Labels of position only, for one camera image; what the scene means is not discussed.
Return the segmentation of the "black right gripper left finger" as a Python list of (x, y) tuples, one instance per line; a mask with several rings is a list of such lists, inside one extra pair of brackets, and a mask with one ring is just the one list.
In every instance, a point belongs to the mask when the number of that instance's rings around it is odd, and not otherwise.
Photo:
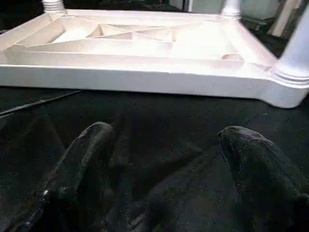
[(87, 127), (67, 148), (33, 198), (6, 232), (100, 232), (105, 210), (105, 177), (113, 128), (105, 122)]

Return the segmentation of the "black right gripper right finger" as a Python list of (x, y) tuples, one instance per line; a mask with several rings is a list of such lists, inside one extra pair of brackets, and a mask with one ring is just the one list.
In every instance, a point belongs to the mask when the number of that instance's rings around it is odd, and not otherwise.
[(241, 126), (218, 132), (222, 155), (253, 232), (307, 232), (309, 180), (262, 134)]

